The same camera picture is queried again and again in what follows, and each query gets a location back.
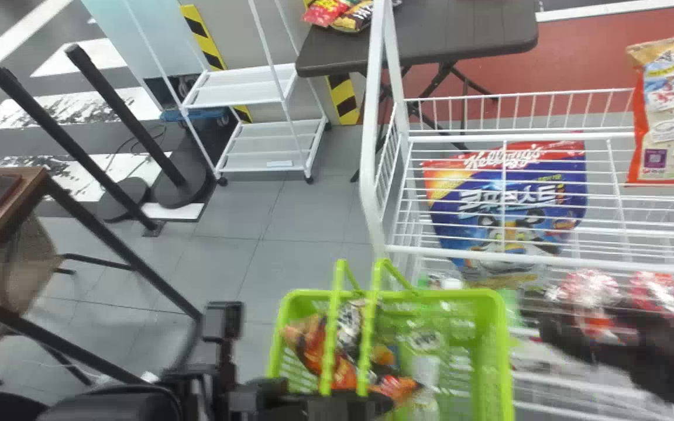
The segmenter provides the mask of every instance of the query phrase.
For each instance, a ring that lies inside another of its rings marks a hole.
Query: black stanchion pole
[[[129,213],[138,219],[147,229],[148,232],[156,233],[160,229],[160,225],[148,218],[147,215],[142,212],[142,209],[139,208],[137,203],[129,197],[119,186],[116,184],[106,173],[95,163],[94,160],[88,155],[82,147],[80,147],[77,142],[72,139],[72,136],[69,136],[66,130],[63,127],[59,126],[59,123],[49,115],[46,110],[40,106],[37,101],[30,95],[21,84],[17,82],[16,79],[10,76],[8,72],[0,66],[0,89],[5,91],[22,109],[30,115],[30,117],[35,120],[35,122],[53,137],[53,139],[59,144],[59,146],[64,147],[67,154],[72,155],[72,157],[77,160],[80,165],[85,167],[85,170],[93,176],[98,183],[100,183],[105,190],[108,191],[115,199],[123,205],[124,208],[128,209]]]
[[[118,96],[85,50],[77,44],[72,44],[65,53],[163,170],[163,175],[153,189],[155,200],[165,208],[179,208],[199,197],[209,182],[209,175],[204,165],[193,155],[179,151],[173,154],[173,160],[179,163],[175,165]]]

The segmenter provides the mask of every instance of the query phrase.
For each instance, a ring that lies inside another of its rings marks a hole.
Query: wooden table
[[[83,226],[98,237],[120,256],[131,269],[143,275],[161,294],[170,299],[176,306],[184,310],[196,323],[201,320],[201,312],[190,304],[181,294],[166,282],[147,262],[142,260],[129,246],[116,237],[111,230],[104,226],[85,207],[74,200],[67,190],[56,184],[44,168],[0,168],[0,175],[21,175],[22,181],[7,202],[0,207],[0,245],[8,241],[17,232],[19,226],[33,213],[35,207],[45,195],[59,203],[70,215],[80,221]],[[51,349],[61,352],[67,357],[84,363],[94,370],[101,371],[112,378],[126,383],[144,383],[141,378],[123,368],[86,351],[82,347],[62,339],[59,336],[30,322],[16,312],[0,306],[0,323],[11,330],[39,341]]]

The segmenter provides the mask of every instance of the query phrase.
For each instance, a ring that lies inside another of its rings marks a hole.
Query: black pole
[[[76,200],[53,181],[52,178],[46,178],[46,193],[59,203],[70,215],[80,221],[80,224],[86,227],[94,236],[98,237],[105,245],[116,253],[118,257],[122,258],[126,263],[139,272],[153,287],[157,288],[163,296],[171,300],[171,303],[176,304],[178,308],[183,310],[189,317],[193,318],[195,322],[201,320],[201,312],[191,304],[188,299],[185,299],[178,291],[161,277],[158,272],[155,272],[146,261],[137,256],[129,246],[116,237],[116,234],[111,232],[104,224],[101,223],[93,214],[88,212],[84,206],[80,205]]]
[[[27,336],[43,346],[50,347],[67,357],[72,357],[78,362],[81,362],[94,370],[100,371],[101,373],[107,374],[118,381],[123,381],[128,384],[146,383],[141,378],[124,370],[118,365],[110,363],[82,347],[76,346],[72,342],[61,338],[61,336],[54,335],[35,323],[19,317],[16,312],[5,309],[2,306],[0,306],[0,323],[20,335]]]
[[[145,147],[148,154],[153,157],[157,165],[165,171],[168,178],[171,179],[173,184],[176,186],[183,186],[187,183],[187,180],[181,175],[176,165],[174,165],[165,154],[163,154],[163,149],[158,146],[155,140],[150,136],[150,133],[145,129],[145,126],[142,126],[142,123],[137,120],[137,117],[134,116],[134,113],[129,110],[129,107],[126,106],[123,99],[116,93],[115,89],[105,80],[105,77],[101,74],[93,61],[90,59],[85,50],[77,44],[72,44],[65,50],[67,57],[77,66],[78,69],[85,76],[85,79],[90,82],[90,85],[93,85],[96,91],[105,99],[105,102],[116,112],[116,115],[121,119],[121,122],[129,128],[129,131],[136,136],[139,143],[142,143],[142,146]]]
[[[129,195],[127,195],[118,184],[104,173],[99,165],[91,159],[90,155],[88,155],[87,152],[72,139],[72,136],[69,136],[69,133],[67,133],[63,127],[59,126],[59,123],[57,123],[56,120],[54,120],[53,117],[51,117],[49,113],[35,101],[33,96],[22,88],[21,84],[11,77],[1,66],[0,89],[5,91],[10,98],[14,99],[14,101],[21,106],[22,109],[24,109],[27,114],[29,114],[30,117],[32,117],[33,120],[46,131],[46,133],[49,134],[49,136],[53,137],[59,146],[64,147],[67,154],[72,155],[80,165],[85,167],[85,170],[87,170],[98,183],[105,187],[105,190],[121,203],[134,218],[138,219],[149,231],[157,230],[158,225],[142,212],[142,209],[139,208],[137,203],[134,203]]]

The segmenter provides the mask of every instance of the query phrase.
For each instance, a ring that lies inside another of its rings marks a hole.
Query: green shopping basket
[[[393,277],[402,291],[382,291],[384,279]],[[347,278],[352,291],[342,288]],[[443,346],[437,352],[441,360],[438,384],[433,388],[442,420],[475,419],[511,421],[511,373],[508,359],[508,328],[503,299],[489,289],[427,291],[407,282],[388,259],[376,262],[372,289],[361,290],[345,260],[335,263],[331,291],[295,290],[280,305],[270,349],[267,376],[285,377],[291,392],[315,392],[329,395],[336,342],[337,313],[350,299],[367,300],[364,309],[358,361],[358,395],[367,395],[370,350],[375,341],[398,339],[398,360],[403,375],[412,351],[403,342],[419,325],[433,325],[442,333]],[[321,378],[311,375],[294,352],[284,343],[280,332],[293,320],[315,313],[326,314],[326,342]],[[402,405],[385,419],[412,419],[411,405]]]

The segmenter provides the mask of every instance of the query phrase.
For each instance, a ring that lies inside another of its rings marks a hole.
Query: white stripe
[[[105,173],[114,181],[121,181],[131,173],[132,177],[139,177],[152,186],[160,175],[160,166],[147,154],[116,154],[113,160],[112,154],[92,154],[90,157],[101,168],[108,167]],[[72,197],[79,202],[97,202],[104,194],[101,184],[82,165],[66,157],[0,157],[0,167],[40,165],[46,166],[53,179],[64,189],[69,189]]]
[[[602,16],[616,13],[650,11],[653,9],[674,8],[674,0],[634,0],[633,2],[610,3],[609,5],[583,6],[559,11],[537,12],[538,22],[576,19],[588,16]]]
[[[117,67],[126,67],[126,62],[121,57],[121,54],[116,51],[108,38],[101,38],[97,40],[86,40],[77,42],[85,53],[90,57],[93,64],[98,69],[115,69]],[[72,64],[72,61],[67,57],[64,51],[73,43],[65,43],[60,46],[56,53],[51,54],[43,64],[35,69],[30,77],[44,77],[45,75],[61,75],[73,74],[79,72],[77,66]]]
[[[201,211],[204,209],[204,203],[189,203],[176,209],[168,209],[160,206],[158,203],[145,203],[142,205],[142,211],[150,219],[171,219],[171,220],[196,220],[199,219]]]
[[[116,93],[139,120],[156,120],[160,116],[160,110],[144,88],[121,88],[116,89]],[[35,100],[60,125],[119,121],[111,107],[96,91],[36,96]],[[0,104],[0,129],[37,126],[38,124],[13,99],[5,99]]]
[[[45,0],[0,36],[0,62],[53,19],[72,0]]]

